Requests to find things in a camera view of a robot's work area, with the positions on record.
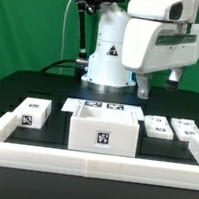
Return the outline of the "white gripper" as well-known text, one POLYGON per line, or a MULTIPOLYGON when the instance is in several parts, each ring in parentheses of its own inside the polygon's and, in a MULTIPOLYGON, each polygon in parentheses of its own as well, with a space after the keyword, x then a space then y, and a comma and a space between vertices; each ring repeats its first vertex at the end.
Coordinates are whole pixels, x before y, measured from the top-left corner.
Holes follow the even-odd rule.
POLYGON ((173 68, 166 89, 176 91, 183 67, 196 64, 199 58, 199 24, 191 25, 189 34, 179 34, 177 23, 133 18, 125 28, 122 46, 122 64, 137 73, 140 99, 149 94, 150 76, 146 73, 173 68))

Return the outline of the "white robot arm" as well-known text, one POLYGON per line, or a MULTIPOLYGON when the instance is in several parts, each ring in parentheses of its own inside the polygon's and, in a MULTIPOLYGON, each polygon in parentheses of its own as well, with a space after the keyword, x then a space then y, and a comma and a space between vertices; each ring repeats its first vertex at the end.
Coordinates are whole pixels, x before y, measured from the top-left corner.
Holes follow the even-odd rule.
POLYGON ((149 94, 154 72, 169 70, 176 90, 184 69, 199 58, 199 0, 84 0, 98 12, 96 50, 88 59, 85 86, 101 92, 149 94))

